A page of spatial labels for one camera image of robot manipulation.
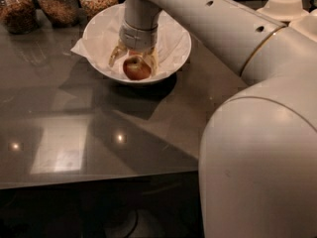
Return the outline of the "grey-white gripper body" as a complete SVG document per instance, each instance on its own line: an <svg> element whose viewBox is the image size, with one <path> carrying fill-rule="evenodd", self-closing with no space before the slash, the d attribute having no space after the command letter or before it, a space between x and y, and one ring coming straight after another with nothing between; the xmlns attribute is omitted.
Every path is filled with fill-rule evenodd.
<svg viewBox="0 0 317 238"><path fill-rule="evenodd" d="M119 38L126 48L137 52L153 49L158 41L158 24L149 30L141 30L123 22L119 30Z"/></svg>

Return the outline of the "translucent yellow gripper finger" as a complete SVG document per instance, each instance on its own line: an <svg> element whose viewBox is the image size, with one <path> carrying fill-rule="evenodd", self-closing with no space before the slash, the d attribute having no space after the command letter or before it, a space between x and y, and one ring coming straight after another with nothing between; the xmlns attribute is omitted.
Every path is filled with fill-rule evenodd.
<svg viewBox="0 0 317 238"><path fill-rule="evenodd" d="M155 76L157 74L157 70L159 67L159 58L158 52L156 48L152 48L149 51L143 54L143 59L146 64L151 68L151 76Z"/></svg>
<svg viewBox="0 0 317 238"><path fill-rule="evenodd" d="M109 57L109 61L108 61L109 66L112 67L115 61L119 59L120 57L124 56L127 53L127 51L128 49L125 46L125 44L121 40L119 40L117 43L117 46L113 49Z"/></svg>

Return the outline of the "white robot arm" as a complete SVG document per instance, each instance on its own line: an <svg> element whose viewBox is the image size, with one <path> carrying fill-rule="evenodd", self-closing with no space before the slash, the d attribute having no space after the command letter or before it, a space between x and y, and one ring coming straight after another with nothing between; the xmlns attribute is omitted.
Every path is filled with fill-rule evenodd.
<svg viewBox="0 0 317 238"><path fill-rule="evenodd" d="M205 238L317 238L315 42L233 0L126 0L127 48L154 45L161 11L247 84L202 136Z"/></svg>

